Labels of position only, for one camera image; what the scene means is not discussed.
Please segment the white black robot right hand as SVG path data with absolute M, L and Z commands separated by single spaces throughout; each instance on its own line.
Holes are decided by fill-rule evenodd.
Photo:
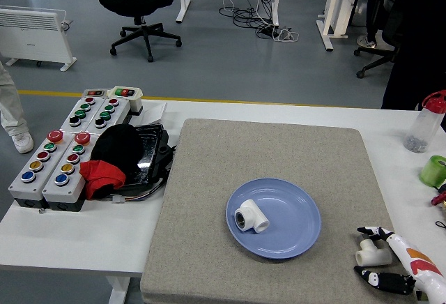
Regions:
M 381 291 L 401 295 L 409 295 L 417 289 L 427 295 L 430 303 L 445 302 L 445 277 L 430 258 L 412 243 L 383 227 L 358 227 L 357 230 L 371 239 L 386 241 L 408 272 L 407 275 L 376 273 L 362 266 L 355 266 L 354 270 L 367 284 Z

